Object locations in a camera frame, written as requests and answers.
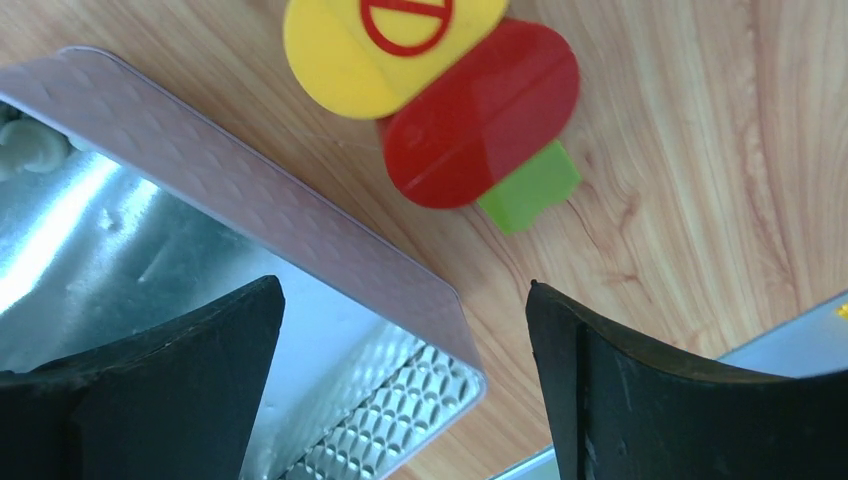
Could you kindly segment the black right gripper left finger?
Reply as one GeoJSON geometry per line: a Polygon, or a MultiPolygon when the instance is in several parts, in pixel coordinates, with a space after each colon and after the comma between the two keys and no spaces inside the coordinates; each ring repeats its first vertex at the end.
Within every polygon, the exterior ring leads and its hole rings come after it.
{"type": "Polygon", "coordinates": [[[235,479],[282,325],[260,277],[141,333],[1,375],[5,479],[235,479]]]}

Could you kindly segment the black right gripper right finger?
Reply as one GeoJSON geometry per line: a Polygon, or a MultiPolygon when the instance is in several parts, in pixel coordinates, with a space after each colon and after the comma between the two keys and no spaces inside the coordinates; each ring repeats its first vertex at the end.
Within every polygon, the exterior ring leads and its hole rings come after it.
{"type": "Polygon", "coordinates": [[[679,349],[533,281],[525,314],[563,479],[843,479],[847,374],[679,349]]]}

